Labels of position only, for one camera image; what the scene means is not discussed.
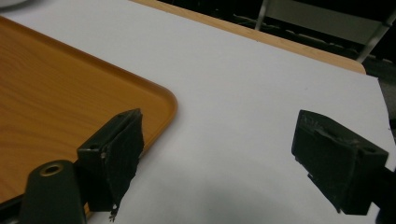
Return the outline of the white paper sheet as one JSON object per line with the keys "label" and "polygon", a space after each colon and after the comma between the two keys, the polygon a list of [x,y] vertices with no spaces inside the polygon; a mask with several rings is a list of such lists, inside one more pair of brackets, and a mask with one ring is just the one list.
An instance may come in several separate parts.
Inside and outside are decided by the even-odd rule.
{"label": "white paper sheet", "polygon": [[177,116],[139,165],[116,224],[374,224],[338,213],[291,155],[310,110],[389,153],[374,77],[129,0],[34,0],[5,16],[168,88]]}

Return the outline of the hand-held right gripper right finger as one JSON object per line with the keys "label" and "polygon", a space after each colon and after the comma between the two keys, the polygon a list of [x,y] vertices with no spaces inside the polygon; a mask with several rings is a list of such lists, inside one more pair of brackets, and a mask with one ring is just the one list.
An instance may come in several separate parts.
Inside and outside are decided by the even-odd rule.
{"label": "hand-held right gripper right finger", "polygon": [[291,154],[338,212],[366,215],[374,203],[389,214],[389,153],[315,112],[299,112]]}

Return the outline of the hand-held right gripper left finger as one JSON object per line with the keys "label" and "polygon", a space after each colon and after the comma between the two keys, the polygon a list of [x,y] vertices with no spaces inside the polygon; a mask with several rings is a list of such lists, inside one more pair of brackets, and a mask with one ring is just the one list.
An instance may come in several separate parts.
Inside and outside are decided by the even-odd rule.
{"label": "hand-held right gripper left finger", "polygon": [[77,149],[83,200],[93,212],[108,212],[110,220],[118,214],[143,152],[142,119],[139,109],[121,112]]}

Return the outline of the wooden tray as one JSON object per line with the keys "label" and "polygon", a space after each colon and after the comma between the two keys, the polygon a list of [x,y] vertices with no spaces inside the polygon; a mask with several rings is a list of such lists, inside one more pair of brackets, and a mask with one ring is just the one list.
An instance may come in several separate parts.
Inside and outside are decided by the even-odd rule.
{"label": "wooden tray", "polygon": [[138,108],[151,147],[173,120],[168,89],[0,16],[0,203],[23,194],[48,161],[78,147],[115,115]]}

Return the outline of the metal stand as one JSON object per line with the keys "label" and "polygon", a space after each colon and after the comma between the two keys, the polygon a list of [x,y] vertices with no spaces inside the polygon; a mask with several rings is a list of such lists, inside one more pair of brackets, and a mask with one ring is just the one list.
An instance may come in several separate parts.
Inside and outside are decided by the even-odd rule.
{"label": "metal stand", "polygon": [[384,19],[372,20],[296,0],[262,0],[255,30],[261,29],[265,18],[361,44],[357,61],[362,63],[396,21],[396,6],[385,14]]}

